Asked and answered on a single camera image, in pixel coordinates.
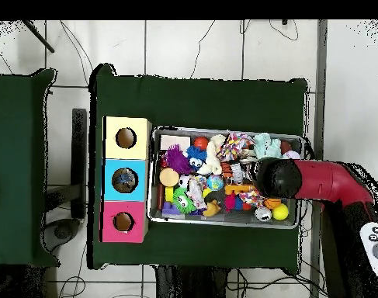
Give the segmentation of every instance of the blue box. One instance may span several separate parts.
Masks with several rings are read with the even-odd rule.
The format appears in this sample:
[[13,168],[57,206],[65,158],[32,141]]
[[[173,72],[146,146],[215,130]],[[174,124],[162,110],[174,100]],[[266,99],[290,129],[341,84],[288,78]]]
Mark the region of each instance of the blue box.
[[[136,188],[130,193],[121,193],[114,189],[113,175],[118,169],[129,168],[138,178]],[[105,201],[145,201],[147,190],[146,161],[144,160],[114,160],[106,159],[105,166]]]

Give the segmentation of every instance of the tennis ball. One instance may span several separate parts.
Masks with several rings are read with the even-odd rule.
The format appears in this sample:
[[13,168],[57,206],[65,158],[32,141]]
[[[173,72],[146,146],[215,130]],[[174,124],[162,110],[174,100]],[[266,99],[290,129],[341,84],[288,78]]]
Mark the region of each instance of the tennis ball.
[[288,217],[288,207],[281,203],[272,210],[272,216],[276,220],[285,220]]
[[263,205],[269,209],[274,209],[281,204],[280,199],[267,199]]

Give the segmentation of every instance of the orange toy block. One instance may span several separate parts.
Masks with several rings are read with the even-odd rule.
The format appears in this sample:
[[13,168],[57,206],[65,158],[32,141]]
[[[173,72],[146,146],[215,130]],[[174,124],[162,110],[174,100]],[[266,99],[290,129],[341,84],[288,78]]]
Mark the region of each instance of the orange toy block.
[[253,185],[226,185],[224,186],[224,192],[226,193],[226,196],[229,196],[233,192],[235,192],[235,194],[249,192],[249,190],[254,188]]

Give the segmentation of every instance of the purple fuzzy toy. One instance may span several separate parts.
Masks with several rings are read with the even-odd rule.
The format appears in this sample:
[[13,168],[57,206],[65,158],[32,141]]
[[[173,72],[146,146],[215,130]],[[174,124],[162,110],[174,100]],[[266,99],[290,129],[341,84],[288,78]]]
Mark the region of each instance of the purple fuzzy toy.
[[167,160],[168,167],[172,168],[179,174],[188,175],[192,172],[192,168],[189,164],[189,159],[186,158],[178,144],[172,145],[166,152],[165,158]]

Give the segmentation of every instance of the pink box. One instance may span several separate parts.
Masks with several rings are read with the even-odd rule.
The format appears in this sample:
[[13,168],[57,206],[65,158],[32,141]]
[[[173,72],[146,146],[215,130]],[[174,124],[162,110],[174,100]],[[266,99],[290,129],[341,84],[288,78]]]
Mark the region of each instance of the pink box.
[[[134,220],[132,228],[127,231],[117,230],[114,216],[128,213]],[[102,242],[142,243],[147,232],[145,203],[141,201],[105,201],[103,212]]]

